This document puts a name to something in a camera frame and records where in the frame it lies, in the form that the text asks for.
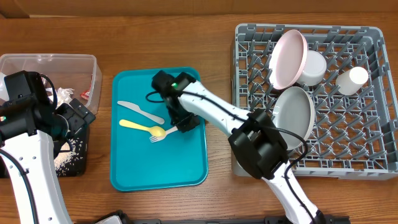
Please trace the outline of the red sauce packet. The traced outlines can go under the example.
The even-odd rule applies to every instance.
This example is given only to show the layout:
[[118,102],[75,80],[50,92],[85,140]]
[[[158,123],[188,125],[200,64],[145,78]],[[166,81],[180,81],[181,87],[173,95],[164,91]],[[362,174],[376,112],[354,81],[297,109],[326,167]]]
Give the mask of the red sauce packet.
[[80,97],[88,101],[90,99],[90,91],[89,90],[84,91],[83,93],[80,94]]

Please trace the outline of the grey plastic knife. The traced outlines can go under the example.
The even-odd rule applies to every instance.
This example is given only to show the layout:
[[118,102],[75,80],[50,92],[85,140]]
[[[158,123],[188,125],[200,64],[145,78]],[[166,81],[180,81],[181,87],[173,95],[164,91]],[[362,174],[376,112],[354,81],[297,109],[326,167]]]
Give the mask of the grey plastic knife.
[[128,101],[117,101],[117,104],[120,105],[120,106],[123,106],[125,108],[128,108],[130,110],[133,110],[136,113],[139,113],[139,114],[145,116],[146,118],[149,118],[150,120],[156,122],[157,124],[164,124],[165,123],[165,119],[142,110],[139,107],[139,105],[137,105],[137,104],[134,104],[134,103],[131,103],[131,102],[128,102]]

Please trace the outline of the pink round plate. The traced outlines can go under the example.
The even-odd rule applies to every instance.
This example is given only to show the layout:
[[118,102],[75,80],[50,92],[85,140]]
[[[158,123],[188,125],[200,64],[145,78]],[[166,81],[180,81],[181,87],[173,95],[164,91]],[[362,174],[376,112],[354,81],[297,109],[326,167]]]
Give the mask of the pink round plate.
[[277,90],[292,86],[302,74],[307,53],[307,41],[298,30],[289,30],[282,35],[269,62],[271,85]]

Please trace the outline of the white napkin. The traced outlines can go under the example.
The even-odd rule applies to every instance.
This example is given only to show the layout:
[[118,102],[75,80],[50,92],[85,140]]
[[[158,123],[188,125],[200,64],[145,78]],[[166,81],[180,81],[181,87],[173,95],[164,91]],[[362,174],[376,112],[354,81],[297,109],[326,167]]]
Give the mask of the white napkin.
[[57,106],[60,106],[62,103],[70,103],[72,100],[74,89],[72,88],[59,88],[56,91],[57,96]]

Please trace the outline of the white plastic cup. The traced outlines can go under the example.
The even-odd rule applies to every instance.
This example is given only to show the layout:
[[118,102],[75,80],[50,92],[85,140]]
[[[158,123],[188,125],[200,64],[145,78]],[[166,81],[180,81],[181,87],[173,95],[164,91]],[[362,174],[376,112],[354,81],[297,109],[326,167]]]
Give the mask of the white plastic cup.
[[368,71],[363,67],[354,67],[336,79],[336,85],[339,86],[339,92],[342,95],[355,94],[368,80]]

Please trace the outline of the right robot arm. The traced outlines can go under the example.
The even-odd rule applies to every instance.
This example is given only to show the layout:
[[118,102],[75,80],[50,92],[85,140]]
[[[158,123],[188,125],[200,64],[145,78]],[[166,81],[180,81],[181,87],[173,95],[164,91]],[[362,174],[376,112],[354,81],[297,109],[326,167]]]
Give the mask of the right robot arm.
[[326,222],[295,178],[292,166],[298,160],[289,161],[288,146],[282,136],[288,134],[306,146],[303,137],[276,127],[265,110],[243,110],[222,100],[188,73],[174,77],[161,70],[153,76],[151,86],[165,103],[172,125],[180,132],[195,128],[200,118],[220,129],[239,165],[270,187],[289,222]]

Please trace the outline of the grey round plate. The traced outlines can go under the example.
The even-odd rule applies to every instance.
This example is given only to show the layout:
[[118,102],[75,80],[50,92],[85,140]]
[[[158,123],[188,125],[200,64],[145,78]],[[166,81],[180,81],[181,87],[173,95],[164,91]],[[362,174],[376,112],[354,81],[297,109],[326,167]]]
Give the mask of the grey round plate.
[[304,140],[310,136],[315,124],[315,106],[310,95],[300,87],[286,89],[277,99],[272,111],[273,123]]

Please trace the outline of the yellow plastic spoon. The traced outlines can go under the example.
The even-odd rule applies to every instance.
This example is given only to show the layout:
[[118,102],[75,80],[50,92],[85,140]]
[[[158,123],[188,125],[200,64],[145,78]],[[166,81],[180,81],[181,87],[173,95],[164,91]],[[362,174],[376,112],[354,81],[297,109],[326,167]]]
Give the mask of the yellow plastic spoon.
[[131,129],[137,129],[141,131],[147,131],[151,135],[155,137],[164,137],[166,135],[165,130],[161,128],[160,126],[152,126],[152,127],[147,127],[143,126],[141,124],[134,123],[132,121],[128,121],[126,119],[121,119],[119,121],[119,125],[125,128],[131,128]]

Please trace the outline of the grey bowl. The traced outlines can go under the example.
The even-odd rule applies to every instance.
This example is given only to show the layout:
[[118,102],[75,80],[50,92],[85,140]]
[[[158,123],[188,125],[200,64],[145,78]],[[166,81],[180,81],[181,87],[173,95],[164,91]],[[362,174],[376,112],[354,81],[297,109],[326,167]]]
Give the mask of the grey bowl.
[[326,60],[320,52],[309,50],[302,74],[297,83],[306,86],[319,84],[326,72]]

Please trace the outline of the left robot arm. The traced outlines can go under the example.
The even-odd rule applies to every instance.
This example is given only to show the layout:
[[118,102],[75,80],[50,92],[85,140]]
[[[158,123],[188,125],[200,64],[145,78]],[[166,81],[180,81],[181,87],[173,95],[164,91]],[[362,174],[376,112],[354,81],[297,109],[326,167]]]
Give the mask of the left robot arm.
[[4,77],[9,99],[1,105],[1,158],[21,223],[71,223],[54,159],[95,116],[76,99],[61,105],[50,100],[45,79],[25,70]]

